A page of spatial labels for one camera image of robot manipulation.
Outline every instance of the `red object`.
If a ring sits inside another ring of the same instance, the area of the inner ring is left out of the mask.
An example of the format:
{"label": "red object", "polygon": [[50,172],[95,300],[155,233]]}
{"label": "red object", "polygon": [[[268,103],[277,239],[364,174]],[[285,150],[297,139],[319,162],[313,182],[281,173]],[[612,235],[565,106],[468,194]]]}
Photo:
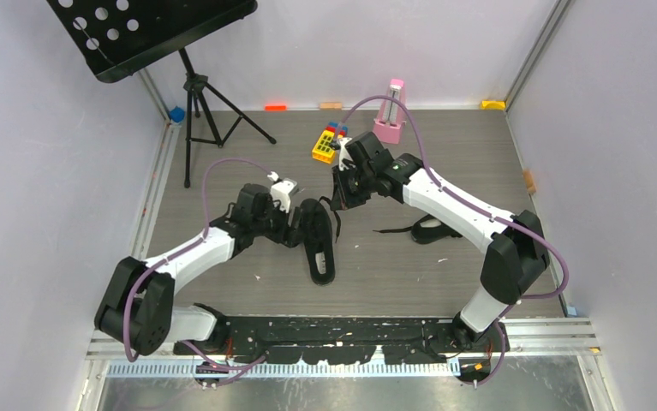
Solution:
{"label": "red object", "polygon": [[[330,131],[330,132],[333,133],[334,135],[336,134],[336,128],[333,127],[333,126],[328,126],[328,127],[326,127],[326,131]],[[341,130],[341,132],[338,134],[338,136],[339,136],[339,137],[340,137],[340,136],[345,137],[345,136],[346,136],[346,132],[343,131],[343,130]]]}
{"label": "red object", "polygon": [[288,106],[285,104],[270,104],[265,106],[265,111],[286,111]]}

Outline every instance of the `orange object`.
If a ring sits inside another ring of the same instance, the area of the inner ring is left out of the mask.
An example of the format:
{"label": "orange object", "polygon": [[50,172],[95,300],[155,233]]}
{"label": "orange object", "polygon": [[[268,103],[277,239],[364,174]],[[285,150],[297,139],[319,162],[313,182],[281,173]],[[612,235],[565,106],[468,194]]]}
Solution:
{"label": "orange object", "polygon": [[535,179],[532,177],[530,170],[523,170],[523,177],[525,178],[525,186],[528,188],[528,194],[535,194],[535,192],[537,192],[537,188],[535,187]]}
{"label": "orange object", "polygon": [[265,111],[286,111],[288,106],[285,104],[268,104],[265,106]]}
{"label": "orange object", "polygon": [[343,103],[339,103],[339,102],[321,103],[320,104],[320,109],[321,110],[342,110],[343,109]]}

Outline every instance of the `yellow object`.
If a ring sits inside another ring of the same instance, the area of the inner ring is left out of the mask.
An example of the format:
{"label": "yellow object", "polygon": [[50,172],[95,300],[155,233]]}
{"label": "yellow object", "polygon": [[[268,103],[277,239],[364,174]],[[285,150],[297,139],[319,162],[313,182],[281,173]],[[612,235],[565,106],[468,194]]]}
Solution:
{"label": "yellow object", "polygon": [[333,141],[333,132],[323,130],[318,142],[315,143],[315,146],[311,151],[313,158],[322,161],[323,163],[333,163],[333,158],[336,157],[336,152],[329,146],[331,141]]}
{"label": "yellow object", "polygon": [[504,110],[506,108],[504,101],[484,100],[480,104],[483,110]]}

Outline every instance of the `white wall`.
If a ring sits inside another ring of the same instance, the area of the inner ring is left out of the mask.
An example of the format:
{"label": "white wall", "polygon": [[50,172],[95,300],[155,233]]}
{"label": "white wall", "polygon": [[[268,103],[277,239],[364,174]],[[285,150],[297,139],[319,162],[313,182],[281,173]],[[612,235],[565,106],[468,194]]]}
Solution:
{"label": "white wall", "polygon": [[[505,99],[554,3],[264,0],[187,50],[195,70],[243,109],[353,104],[394,77],[406,81],[413,107],[476,106]],[[179,56],[150,70],[167,104],[184,108]]]}
{"label": "white wall", "polygon": [[42,0],[0,1],[0,410],[70,410],[163,122],[93,78]]}
{"label": "white wall", "polygon": [[624,405],[657,409],[657,2],[575,2],[510,120]]}

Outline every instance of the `perforated black panel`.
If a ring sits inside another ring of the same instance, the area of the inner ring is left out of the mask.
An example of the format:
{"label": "perforated black panel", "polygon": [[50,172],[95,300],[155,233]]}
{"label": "perforated black panel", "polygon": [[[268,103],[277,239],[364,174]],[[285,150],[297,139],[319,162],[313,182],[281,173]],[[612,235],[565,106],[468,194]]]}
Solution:
{"label": "perforated black panel", "polygon": [[97,79],[113,83],[257,9],[255,0],[47,0]]}

